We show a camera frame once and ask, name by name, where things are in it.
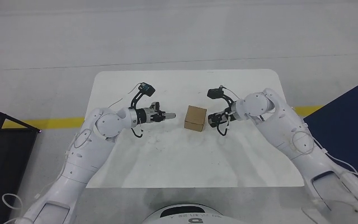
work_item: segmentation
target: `yellow line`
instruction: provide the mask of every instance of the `yellow line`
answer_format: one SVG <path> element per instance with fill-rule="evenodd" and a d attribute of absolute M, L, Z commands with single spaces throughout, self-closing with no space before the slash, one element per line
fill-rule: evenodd
<path fill-rule="evenodd" d="M 51 118 L 39 120 L 23 120 L 23 122 L 43 129 L 59 129 L 59 128 L 79 128 L 84 121 L 84 118 Z M 23 128 L 23 126 L 6 120 L 3 128 Z"/>
<path fill-rule="evenodd" d="M 300 116 L 308 116 L 323 106 L 296 106 L 295 111 Z"/>
<path fill-rule="evenodd" d="M 308 116 L 315 112 L 322 106 L 297 106 L 295 111 L 300 116 Z M 44 129 L 59 129 L 59 128 L 79 128 L 84 121 L 84 118 L 51 118 L 39 120 L 23 120 L 23 122 L 37 127 L 41 130 Z M 23 126 L 6 120 L 2 128 L 22 128 Z"/>

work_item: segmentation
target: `black wire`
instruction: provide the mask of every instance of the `black wire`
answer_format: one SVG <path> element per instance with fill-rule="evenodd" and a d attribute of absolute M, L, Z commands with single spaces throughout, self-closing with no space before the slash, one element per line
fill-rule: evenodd
<path fill-rule="evenodd" d="M 133 132 L 134 136 L 136 136 L 137 138 L 141 138 L 141 137 L 143 136 L 143 133 L 142 133 L 141 135 L 137 135 L 137 134 L 135 133 L 135 131 L 133 130 L 133 128 L 131 128 L 131 129 L 132 129 L 132 132 Z"/>
<path fill-rule="evenodd" d="M 221 134 L 222 136 L 226 136 L 226 134 L 228 133 L 228 129 L 227 128 L 225 128 L 225 132 L 224 133 L 222 133 L 221 131 L 220 131 L 220 129 L 219 129 L 219 125 L 221 125 L 221 124 L 224 124 L 224 123 L 226 123 L 226 122 L 218 122 L 218 125 L 216 126 L 216 129 L 218 130 L 218 132 L 219 132 L 219 134 Z"/>

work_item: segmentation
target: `cardboard box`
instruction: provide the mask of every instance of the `cardboard box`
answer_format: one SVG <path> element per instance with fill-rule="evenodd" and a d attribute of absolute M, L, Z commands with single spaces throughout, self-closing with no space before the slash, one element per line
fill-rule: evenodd
<path fill-rule="evenodd" d="M 206 109 L 189 106 L 186 112 L 184 128 L 201 132 L 204 128 Z"/>

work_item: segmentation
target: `tabletop surface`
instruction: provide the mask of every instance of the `tabletop surface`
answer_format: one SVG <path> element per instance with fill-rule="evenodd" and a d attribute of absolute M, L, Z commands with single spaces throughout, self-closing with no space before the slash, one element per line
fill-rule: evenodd
<path fill-rule="evenodd" d="M 184 129 L 189 105 L 207 108 L 207 115 L 222 111 L 222 99 L 206 96 L 223 85 L 239 97 L 270 87 L 284 98 L 278 75 L 269 69 L 208 71 L 111 71 L 94 81 L 86 115 L 94 108 L 130 106 L 139 82 L 152 85 L 152 97 L 143 96 L 137 108 L 159 101 L 161 110 L 175 119 L 143 124 L 137 138 L 130 130 L 120 134 L 106 163 L 88 188 L 209 188 L 237 186 L 302 186 L 298 170 L 270 145 L 250 120 L 230 123 L 222 137 L 207 121 L 202 132 Z M 230 92 L 227 95 L 235 100 Z"/>

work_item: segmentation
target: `gray floor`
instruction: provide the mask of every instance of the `gray floor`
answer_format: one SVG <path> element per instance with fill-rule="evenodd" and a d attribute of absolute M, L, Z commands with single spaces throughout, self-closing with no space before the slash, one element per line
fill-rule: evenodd
<path fill-rule="evenodd" d="M 326 104 L 358 84 L 357 12 L 352 0 L 0 0 L 0 111 L 19 119 L 84 116 L 98 72 L 138 69 L 269 68 L 290 105 Z M 25 208 L 56 177 L 75 131 L 39 135 L 19 192 Z M 77 223 L 139 222 L 183 197 L 252 223 L 310 223 L 299 209 L 304 195 L 299 188 L 91 189 Z"/>

